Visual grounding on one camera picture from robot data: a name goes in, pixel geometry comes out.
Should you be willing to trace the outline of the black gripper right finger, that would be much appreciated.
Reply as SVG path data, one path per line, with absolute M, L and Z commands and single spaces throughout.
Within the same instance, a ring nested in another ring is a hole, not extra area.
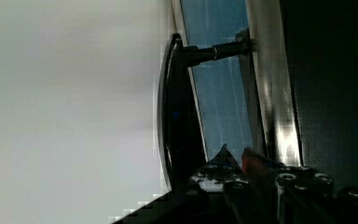
M 246 147 L 241 169 L 271 224 L 335 224 L 333 181 L 309 167 L 286 166 Z

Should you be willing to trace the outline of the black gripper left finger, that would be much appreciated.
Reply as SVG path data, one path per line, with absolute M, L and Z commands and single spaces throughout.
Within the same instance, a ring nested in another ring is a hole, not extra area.
M 223 144 L 220 151 L 189 178 L 190 186 L 199 187 L 209 193 L 222 192 L 225 184 L 231 182 L 249 183 L 227 144 Z

